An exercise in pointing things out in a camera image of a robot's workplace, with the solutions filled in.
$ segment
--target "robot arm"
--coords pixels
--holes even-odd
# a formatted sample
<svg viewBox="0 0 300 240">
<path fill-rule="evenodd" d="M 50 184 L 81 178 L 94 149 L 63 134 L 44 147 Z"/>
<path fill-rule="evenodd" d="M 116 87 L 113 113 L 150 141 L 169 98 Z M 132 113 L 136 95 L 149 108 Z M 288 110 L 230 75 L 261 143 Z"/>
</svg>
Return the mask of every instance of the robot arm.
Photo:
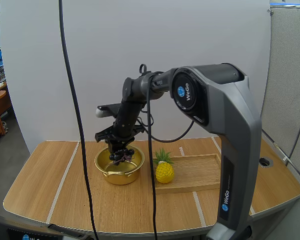
<svg viewBox="0 0 300 240">
<path fill-rule="evenodd" d="M 221 175 L 217 222 L 207 235 L 210 240 L 250 237 L 249 210 L 254 194 L 261 145 L 261 118 L 249 90 L 248 77 L 235 66 L 185 66 L 167 72 L 145 71 L 124 81 L 121 104 L 99 106 L 101 113 L 115 117 L 113 126 L 96 133 L 112 153 L 123 149 L 143 132 L 135 125 L 150 99 L 169 91 L 178 108 L 222 141 Z"/>
</svg>

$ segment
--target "gold pot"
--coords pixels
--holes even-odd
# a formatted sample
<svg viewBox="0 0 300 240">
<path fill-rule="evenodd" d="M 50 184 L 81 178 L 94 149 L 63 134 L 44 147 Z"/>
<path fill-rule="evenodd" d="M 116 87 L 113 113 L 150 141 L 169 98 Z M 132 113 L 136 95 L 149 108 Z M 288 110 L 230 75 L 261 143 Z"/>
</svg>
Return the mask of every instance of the gold pot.
<svg viewBox="0 0 300 240">
<path fill-rule="evenodd" d="M 125 185 L 130 184 L 139 176 L 140 168 L 145 162 L 145 155 L 136 146 L 128 145 L 127 149 L 133 149 L 132 161 L 120 162 L 118 166 L 109 159 L 108 148 L 102 149 L 94 159 L 96 167 L 103 173 L 104 179 L 111 184 Z"/>
</svg>

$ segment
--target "white stripe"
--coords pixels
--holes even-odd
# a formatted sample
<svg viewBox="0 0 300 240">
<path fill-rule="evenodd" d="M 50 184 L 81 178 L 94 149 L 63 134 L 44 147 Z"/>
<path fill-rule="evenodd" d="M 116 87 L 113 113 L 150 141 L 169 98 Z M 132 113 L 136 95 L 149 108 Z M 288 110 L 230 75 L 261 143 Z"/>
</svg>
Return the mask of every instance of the white stripe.
<svg viewBox="0 0 300 240">
<path fill-rule="evenodd" d="M 255 212 L 254 208 L 252 207 L 252 205 L 250 207 L 250 211 L 251 211 L 252 214 L 256 214 L 256 212 Z"/>
<path fill-rule="evenodd" d="M 184 149 L 182 148 L 182 146 L 179 147 L 179 150 L 180 150 L 181 156 L 184 156 L 185 152 L 184 152 Z"/>
<path fill-rule="evenodd" d="M 70 168 L 70 166 L 71 166 L 71 163 L 72 163 L 73 159 L 75 158 L 75 155 L 76 155 L 76 152 L 77 152 L 78 147 L 79 147 L 79 142 L 77 142 L 77 144 L 76 144 L 76 146 L 75 146 L 75 148 L 74 148 L 74 151 L 73 151 L 73 153 L 72 153 L 72 156 L 71 156 L 71 158 L 70 158 L 70 161 L 69 161 L 68 165 L 67 165 L 66 168 L 65 168 L 65 171 L 64 171 L 64 174 L 63 174 L 63 176 L 62 176 L 62 178 L 61 178 L 61 181 L 60 181 L 58 190 L 57 190 L 56 193 L 55 193 L 55 196 L 54 196 L 54 199 L 53 199 L 51 208 L 50 208 L 50 212 L 49 212 L 49 214 L 48 214 L 48 217 L 46 218 L 46 222 L 45 222 L 46 224 L 49 224 L 49 223 L 50 223 L 50 220 L 51 220 L 52 214 L 54 213 L 54 209 L 55 209 L 55 206 L 56 206 L 56 203 L 57 203 L 59 194 L 60 194 L 61 189 L 62 189 L 62 186 L 63 186 L 63 184 L 64 184 L 64 182 L 65 182 L 66 176 L 67 176 L 68 171 L 69 171 L 69 168 Z"/>
<path fill-rule="evenodd" d="M 211 138 L 212 138 L 212 141 L 214 142 L 214 145 L 215 145 L 216 148 L 218 149 L 219 153 L 221 153 L 221 149 L 220 149 L 218 143 L 216 142 L 215 138 L 214 138 L 213 136 L 212 136 Z"/>
<path fill-rule="evenodd" d="M 194 201 L 195 201 L 195 205 L 196 205 L 196 209 L 198 210 L 199 213 L 199 218 L 200 218 L 200 222 L 201 222 L 201 227 L 205 227 L 206 225 L 206 221 L 205 221 L 205 217 L 204 214 L 202 212 L 201 206 L 200 206 L 200 202 L 199 202 L 199 198 L 197 195 L 196 191 L 193 191 L 193 197 L 194 197 Z"/>
</svg>

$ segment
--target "wooden tray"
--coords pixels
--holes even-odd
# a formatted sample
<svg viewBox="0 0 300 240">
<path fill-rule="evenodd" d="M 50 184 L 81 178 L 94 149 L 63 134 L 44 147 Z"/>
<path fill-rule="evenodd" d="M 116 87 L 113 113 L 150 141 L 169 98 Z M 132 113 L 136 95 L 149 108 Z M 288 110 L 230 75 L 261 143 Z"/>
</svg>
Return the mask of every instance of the wooden tray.
<svg viewBox="0 0 300 240">
<path fill-rule="evenodd" d="M 172 156 L 171 160 L 174 162 L 174 179 L 169 183 L 160 183 L 156 179 L 156 194 L 186 193 L 220 187 L 221 160 L 217 154 Z"/>
</svg>

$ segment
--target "pineapple leaves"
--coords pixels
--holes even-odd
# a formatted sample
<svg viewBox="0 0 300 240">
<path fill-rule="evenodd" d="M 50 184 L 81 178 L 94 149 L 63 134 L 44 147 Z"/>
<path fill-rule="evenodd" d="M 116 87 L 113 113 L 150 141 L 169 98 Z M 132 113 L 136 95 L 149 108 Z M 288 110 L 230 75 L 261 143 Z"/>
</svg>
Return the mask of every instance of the pineapple leaves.
<svg viewBox="0 0 300 240">
<path fill-rule="evenodd" d="M 156 156 L 156 159 L 157 160 L 153 160 L 156 164 L 159 164 L 160 161 L 164 161 L 164 162 L 167 162 L 168 164 L 174 164 L 172 161 L 171 161 L 171 158 L 169 156 L 171 152 L 167 152 L 161 148 L 159 150 L 159 152 L 155 151 L 155 156 Z"/>
</svg>

